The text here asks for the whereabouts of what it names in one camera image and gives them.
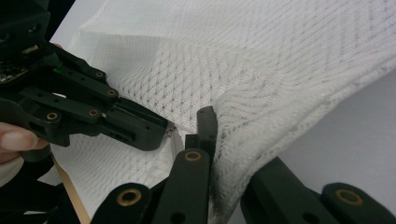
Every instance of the human hand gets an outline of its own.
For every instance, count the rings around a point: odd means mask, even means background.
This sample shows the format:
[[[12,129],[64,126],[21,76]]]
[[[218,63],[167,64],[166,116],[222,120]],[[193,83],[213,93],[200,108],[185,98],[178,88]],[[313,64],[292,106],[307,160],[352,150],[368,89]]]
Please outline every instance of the human hand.
[[[48,144],[21,127],[0,122],[0,164],[20,156],[20,151],[41,149]]]

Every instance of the white sleeve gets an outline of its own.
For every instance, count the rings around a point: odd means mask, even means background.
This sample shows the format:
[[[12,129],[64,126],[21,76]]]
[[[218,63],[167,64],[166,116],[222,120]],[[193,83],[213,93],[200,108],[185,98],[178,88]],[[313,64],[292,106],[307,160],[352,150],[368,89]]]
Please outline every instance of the white sleeve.
[[[15,160],[0,164],[0,187],[3,187],[17,175],[23,166],[23,162],[23,158],[18,157]]]

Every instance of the wooden strip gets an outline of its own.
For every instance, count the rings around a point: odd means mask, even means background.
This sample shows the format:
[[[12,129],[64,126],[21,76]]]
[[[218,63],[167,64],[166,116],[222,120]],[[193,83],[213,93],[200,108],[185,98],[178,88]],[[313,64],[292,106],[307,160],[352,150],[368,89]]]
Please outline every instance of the wooden strip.
[[[67,194],[69,195],[70,201],[73,204],[73,207],[76,210],[77,216],[81,224],[90,224],[91,219],[88,216],[87,210],[84,207],[81,199],[78,196],[78,193],[73,186],[72,180],[70,179],[67,172],[59,165],[59,163],[55,160],[52,155],[53,163],[55,164],[56,169],[58,170],[59,176],[64,182],[64,188],[66,189]]]

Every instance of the white table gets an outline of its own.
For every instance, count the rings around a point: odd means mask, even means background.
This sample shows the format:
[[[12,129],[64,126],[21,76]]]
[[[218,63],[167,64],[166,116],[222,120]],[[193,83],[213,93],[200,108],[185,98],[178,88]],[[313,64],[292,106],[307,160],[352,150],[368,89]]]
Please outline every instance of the white table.
[[[67,46],[105,0],[77,0],[52,42]],[[344,182],[369,193],[396,214],[396,71],[346,99],[280,158],[321,192]],[[246,223],[239,207],[230,224]]]

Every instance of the fingernail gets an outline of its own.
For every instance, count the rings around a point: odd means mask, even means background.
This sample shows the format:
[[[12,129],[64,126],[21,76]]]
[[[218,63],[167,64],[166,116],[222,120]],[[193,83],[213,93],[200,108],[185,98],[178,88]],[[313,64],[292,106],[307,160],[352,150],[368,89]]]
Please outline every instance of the fingernail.
[[[21,151],[32,149],[37,144],[37,141],[38,138],[34,133],[9,132],[3,134],[0,146],[6,150]]]

